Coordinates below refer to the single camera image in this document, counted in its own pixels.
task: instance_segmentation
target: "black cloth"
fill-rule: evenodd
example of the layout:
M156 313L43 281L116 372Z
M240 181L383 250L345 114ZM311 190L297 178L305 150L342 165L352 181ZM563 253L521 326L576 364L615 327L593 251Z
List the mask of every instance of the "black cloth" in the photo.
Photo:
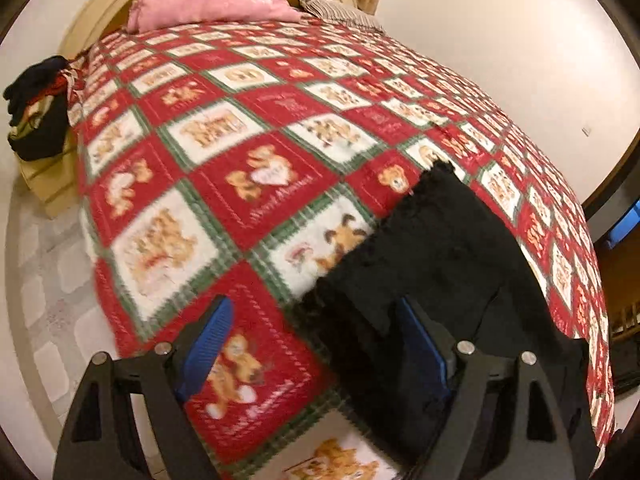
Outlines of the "black cloth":
M556 328L517 241L449 164L423 173L413 194L290 311L328 349L377 444L410 465L444 410L420 413L399 400L406 377L392 309L403 296L486 354L534 352L558 399L577 479L588 478L598 455L585 389L588 345Z
M66 92L56 95L39 126L18 139L7 138L11 149L22 159L30 162L62 153L69 118L66 114Z
M52 56L22 72L18 79L4 89L2 97L9 101L8 111L12 116L10 126L17 126L22 120L27 102L51 85L60 70L68 66L62 56Z

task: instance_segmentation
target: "blue object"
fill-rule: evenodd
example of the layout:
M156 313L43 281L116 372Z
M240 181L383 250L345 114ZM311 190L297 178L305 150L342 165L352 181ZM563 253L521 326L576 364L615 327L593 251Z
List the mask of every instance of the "blue object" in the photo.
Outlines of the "blue object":
M398 301L397 316L409 359L420 370L419 377L425 394L444 400L449 397L447 362L438 351L423 323L417 318L409 302Z
M191 349L182 367L181 379L175 387L178 400L186 402L197 394L211 371L211 367L220 354L234 320L234 306L226 296L211 314L204 329L191 345Z

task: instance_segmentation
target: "metal screw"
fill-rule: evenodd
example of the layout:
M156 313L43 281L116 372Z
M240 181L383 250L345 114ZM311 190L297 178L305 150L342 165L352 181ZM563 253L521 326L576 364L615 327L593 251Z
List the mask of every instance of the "metal screw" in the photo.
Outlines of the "metal screw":
M460 341L458 343L458 352L464 355L471 355L476 351L476 346L471 341Z
M154 347L154 352L158 355L167 355L171 351L171 343L164 341L162 343L158 343Z
M534 364L536 364L536 361L538 360L538 358L533 352L523 352L520 358L522 359L522 362L524 364L529 366L533 366Z
M107 357L109 357L109 354L107 354L107 352L98 352L91 358L91 362L94 365L101 365L107 362Z

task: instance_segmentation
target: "red and white quilt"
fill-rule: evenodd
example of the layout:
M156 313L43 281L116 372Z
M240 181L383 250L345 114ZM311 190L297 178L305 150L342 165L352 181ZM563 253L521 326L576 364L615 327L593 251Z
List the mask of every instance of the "red and white quilt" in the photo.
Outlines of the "red and white quilt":
M590 342L606 443L607 317L582 209L474 83L387 36L309 20L117 32L77 90L82 225L121 354L171 340L216 294L234 301L187 405L226 478L395 476L282 309L351 249L329 231L371 232L437 158L510 227L558 327Z

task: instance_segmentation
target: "white wall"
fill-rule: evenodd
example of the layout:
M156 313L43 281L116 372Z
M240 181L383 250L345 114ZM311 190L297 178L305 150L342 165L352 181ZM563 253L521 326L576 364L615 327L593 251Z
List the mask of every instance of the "white wall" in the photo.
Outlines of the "white wall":
M476 81L581 201L640 127L640 69L596 0L380 0L376 15L390 35Z
M31 0L0 44L0 91L29 65L58 52L66 29L88 0ZM0 100L0 124L8 124L6 106ZM0 247L5 247L6 221L17 175L8 144L0 148ZM4 258L0 258L0 376L2 402L0 425L26 465L40 480L51 478L54 449L31 406L22 380L9 331L4 296Z

